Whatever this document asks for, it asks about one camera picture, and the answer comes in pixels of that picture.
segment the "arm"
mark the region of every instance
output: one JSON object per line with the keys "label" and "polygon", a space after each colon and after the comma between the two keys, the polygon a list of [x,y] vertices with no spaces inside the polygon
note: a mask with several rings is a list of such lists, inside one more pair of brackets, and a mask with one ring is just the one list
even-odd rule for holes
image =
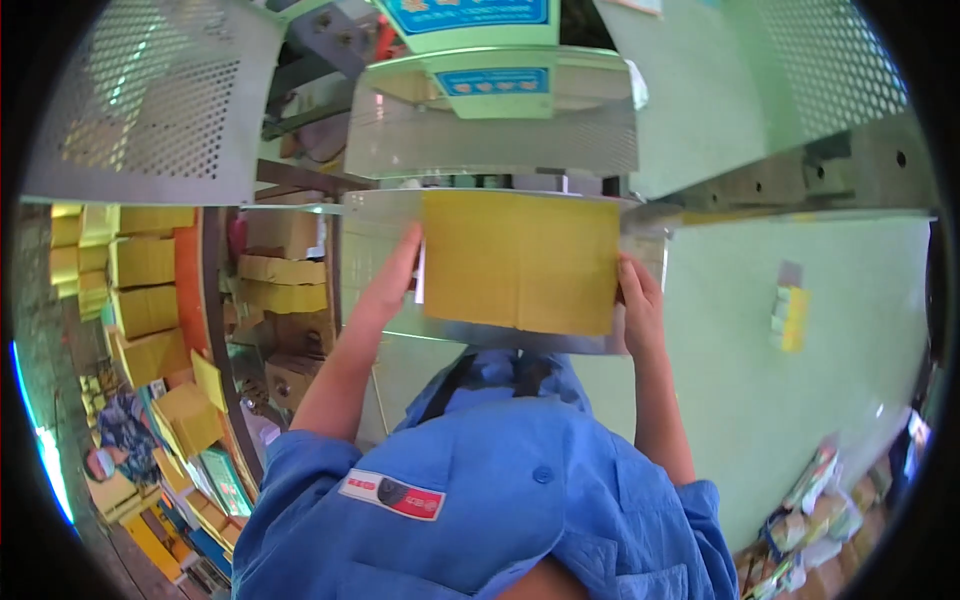
{"label": "arm", "polygon": [[307,389],[291,430],[306,429],[353,443],[383,327],[403,306],[421,238],[420,225],[410,226],[364,291],[336,347]]}
{"label": "arm", "polygon": [[636,432],[634,446],[663,467],[680,486],[696,479],[693,456],[673,387],[673,371],[663,341],[660,285],[635,258],[620,254],[620,290],[627,308],[626,344],[634,357]]}

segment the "shirt button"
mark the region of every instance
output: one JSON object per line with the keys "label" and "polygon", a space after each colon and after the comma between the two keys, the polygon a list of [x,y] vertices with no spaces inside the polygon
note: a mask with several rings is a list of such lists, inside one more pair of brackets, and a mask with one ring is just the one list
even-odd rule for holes
{"label": "shirt button", "polygon": [[534,469],[534,481],[537,483],[550,483],[553,481],[553,469],[550,467],[537,467]]}

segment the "sticker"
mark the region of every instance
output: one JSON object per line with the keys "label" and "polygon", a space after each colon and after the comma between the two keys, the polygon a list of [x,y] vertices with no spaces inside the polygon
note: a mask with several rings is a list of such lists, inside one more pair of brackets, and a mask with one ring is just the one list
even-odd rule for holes
{"label": "sticker", "polygon": [[383,0],[403,33],[482,25],[547,25],[547,0]]}
{"label": "sticker", "polygon": [[550,91],[543,68],[480,69],[437,73],[447,96],[545,94]]}
{"label": "sticker", "polygon": [[445,493],[411,486],[359,468],[352,468],[347,473],[339,492],[421,521],[437,520],[446,497]]}

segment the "yellow paper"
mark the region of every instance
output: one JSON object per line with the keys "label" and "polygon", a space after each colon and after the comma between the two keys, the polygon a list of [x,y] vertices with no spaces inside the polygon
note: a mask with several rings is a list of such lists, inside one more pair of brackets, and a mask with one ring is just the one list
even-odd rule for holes
{"label": "yellow paper", "polygon": [[227,401],[224,400],[224,387],[220,383],[220,370],[206,362],[194,349],[190,350],[190,361],[193,362],[193,377],[197,380],[197,386],[214,406],[225,413]]}
{"label": "yellow paper", "polygon": [[543,333],[611,332],[616,204],[425,191],[423,227],[425,315]]}

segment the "blue label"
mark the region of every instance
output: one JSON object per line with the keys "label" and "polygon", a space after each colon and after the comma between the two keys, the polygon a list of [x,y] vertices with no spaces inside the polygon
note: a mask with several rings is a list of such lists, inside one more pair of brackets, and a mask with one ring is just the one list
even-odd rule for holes
{"label": "blue label", "polygon": [[508,68],[477,71],[445,71],[437,80],[447,96],[489,94],[545,94],[550,91],[547,69]]}
{"label": "blue label", "polygon": [[406,35],[481,25],[546,25],[547,0],[383,0]]}

